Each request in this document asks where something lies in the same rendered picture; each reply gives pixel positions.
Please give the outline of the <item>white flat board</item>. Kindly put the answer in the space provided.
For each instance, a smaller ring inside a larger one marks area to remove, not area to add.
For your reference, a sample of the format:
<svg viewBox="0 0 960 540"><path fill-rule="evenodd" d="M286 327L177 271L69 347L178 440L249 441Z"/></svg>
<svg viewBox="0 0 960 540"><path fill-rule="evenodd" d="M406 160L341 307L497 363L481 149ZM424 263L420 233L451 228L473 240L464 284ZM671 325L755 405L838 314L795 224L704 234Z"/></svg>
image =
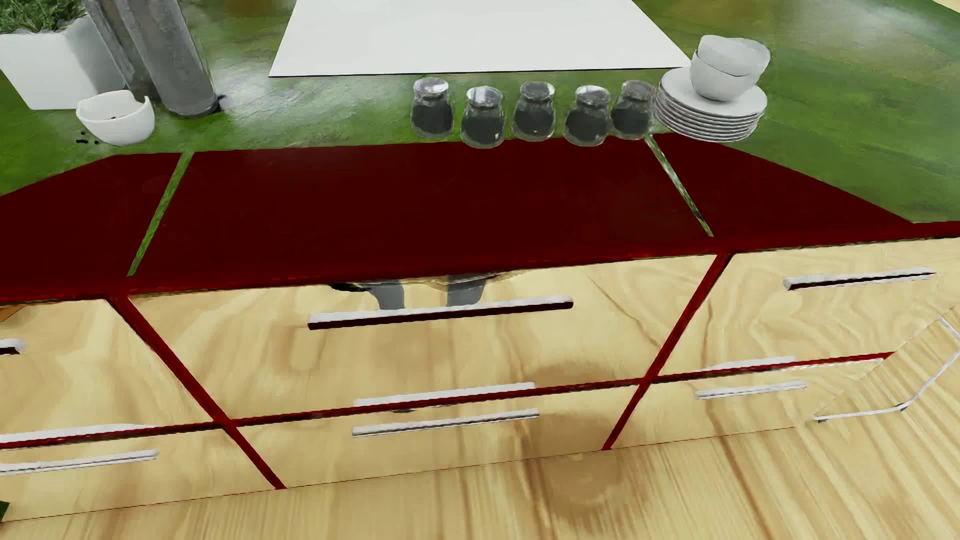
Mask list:
<svg viewBox="0 0 960 540"><path fill-rule="evenodd" d="M269 75L689 65L633 0L296 0Z"/></svg>

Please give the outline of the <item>red and wood drawer cabinet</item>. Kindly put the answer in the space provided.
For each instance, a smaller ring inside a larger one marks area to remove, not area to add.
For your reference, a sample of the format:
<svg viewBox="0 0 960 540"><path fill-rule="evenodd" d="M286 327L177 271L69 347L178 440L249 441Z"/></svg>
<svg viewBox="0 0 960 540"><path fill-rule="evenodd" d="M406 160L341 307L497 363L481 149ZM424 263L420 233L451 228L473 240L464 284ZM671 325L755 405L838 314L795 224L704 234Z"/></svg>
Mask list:
<svg viewBox="0 0 960 540"><path fill-rule="evenodd" d="M0 520L352 485L828 421L949 333L960 203L915 222L676 134L120 155L0 198ZM787 291L783 279L928 267ZM311 330L312 313L570 296L570 309ZM697 373L724 362L879 362ZM801 380L803 390L695 399ZM358 426L538 409L354 438Z"/></svg>

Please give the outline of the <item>stacked white bowls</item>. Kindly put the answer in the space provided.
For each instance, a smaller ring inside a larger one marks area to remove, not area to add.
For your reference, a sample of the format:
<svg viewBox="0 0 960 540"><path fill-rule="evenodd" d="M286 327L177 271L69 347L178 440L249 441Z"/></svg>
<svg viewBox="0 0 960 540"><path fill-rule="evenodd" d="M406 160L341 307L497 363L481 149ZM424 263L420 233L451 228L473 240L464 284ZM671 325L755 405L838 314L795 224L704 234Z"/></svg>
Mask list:
<svg viewBox="0 0 960 540"><path fill-rule="evenodd" d="M770 61L769 48L759 41L705 34L691 57L689 79L706 99L734 101L758 84Z"/></svg>

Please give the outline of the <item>tall grey cylinder vase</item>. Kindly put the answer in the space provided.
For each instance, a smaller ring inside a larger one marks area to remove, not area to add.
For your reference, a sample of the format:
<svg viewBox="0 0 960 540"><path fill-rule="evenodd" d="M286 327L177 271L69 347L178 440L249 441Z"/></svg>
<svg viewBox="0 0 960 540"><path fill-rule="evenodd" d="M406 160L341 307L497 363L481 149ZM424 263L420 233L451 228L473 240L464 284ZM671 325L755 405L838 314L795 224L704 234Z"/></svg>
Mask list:
<svg viewBox="0 0 960 540"><path fill-rule="evenodd" d="M127 90L180 117L220 108L178 0L81 0Z"/></svg>

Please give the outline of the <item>glass spice jar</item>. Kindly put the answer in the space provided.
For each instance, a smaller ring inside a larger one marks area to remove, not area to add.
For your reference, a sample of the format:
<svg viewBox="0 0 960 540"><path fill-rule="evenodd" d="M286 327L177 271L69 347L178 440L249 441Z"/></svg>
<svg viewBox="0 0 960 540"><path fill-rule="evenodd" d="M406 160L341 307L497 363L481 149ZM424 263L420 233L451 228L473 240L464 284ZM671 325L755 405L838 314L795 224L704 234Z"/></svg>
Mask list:
<svg viewBox="0 0 960 540"><path fill-rule="evenodd" d="M466 106L462 114L461 140L477 149L498 147L505 137L503 94L495 87L474 86L465 93Z"/></svg>
<svg viewBox="0 0 960 540"><path fill-rule="evenodd" d="M553 84L548 81L529 80L522 83L511 118L511 130L515 138L542 142L552 137L556 124L554 92Z"/></svg>
<svg viewBox="0 0 960 540"><path fill-rule="evenodd" d="M413 83L411 125L421 138L440 141L453 129L453 107L447 80L429 77Z"/></svg>
<svg viewBox="0 0 960 540"><path fill-rule="evenodd" d="M625 80L610 110L613 133L621 140L638 141L653 129L657 89L645 80Z"/></svg>
<svg viewBox="0 0 960 540"><path fill-rule="evenodd" d="M564 138L575 145L602 144L609 131L611 93L602 86L584 84L576 88L574 102L563 124Z"/></svg>

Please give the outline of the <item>white ceramic bowl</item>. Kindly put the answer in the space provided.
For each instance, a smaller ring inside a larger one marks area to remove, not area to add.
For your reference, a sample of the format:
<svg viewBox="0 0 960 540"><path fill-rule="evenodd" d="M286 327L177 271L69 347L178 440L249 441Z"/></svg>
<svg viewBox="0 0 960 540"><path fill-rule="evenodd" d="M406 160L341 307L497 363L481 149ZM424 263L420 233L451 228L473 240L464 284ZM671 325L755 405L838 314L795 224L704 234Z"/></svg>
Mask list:
<svg viewBox="0 0 960 540"><path fill-rule="evenodd" d="M146 141L156 126L148 96L141 101L127 89L104 92L78 102L76 116L100 141L128 146Z"/></svg>

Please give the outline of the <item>stack of white plates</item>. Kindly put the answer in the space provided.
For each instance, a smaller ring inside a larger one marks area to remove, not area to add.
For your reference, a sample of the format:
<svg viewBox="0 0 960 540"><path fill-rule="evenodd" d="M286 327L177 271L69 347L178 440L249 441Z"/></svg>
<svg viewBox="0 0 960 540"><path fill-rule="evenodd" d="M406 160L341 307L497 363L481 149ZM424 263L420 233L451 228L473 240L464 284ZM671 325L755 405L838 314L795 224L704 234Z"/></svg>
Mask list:
<svg viewBox="0 0 960 540"><path fill-rule="evenodd" d="M691 140L727 143L748 139L766 113L768 99L758 86L732 101L701 96L690 81L690 68L665 73L654 97L654 117L673 133Z"/></svg>

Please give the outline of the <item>white square planter with grass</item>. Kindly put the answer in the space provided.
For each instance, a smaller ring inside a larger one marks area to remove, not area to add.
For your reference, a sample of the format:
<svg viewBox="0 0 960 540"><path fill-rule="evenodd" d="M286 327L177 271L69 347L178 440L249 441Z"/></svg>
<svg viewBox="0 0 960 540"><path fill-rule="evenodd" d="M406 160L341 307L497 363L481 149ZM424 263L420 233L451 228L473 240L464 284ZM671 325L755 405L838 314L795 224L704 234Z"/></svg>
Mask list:
<svg viewBox="0 0 960 540"><path fill-rule="evenodd" d="M84 0L0 0L0 71L32 110L126 87Z"/></svg>

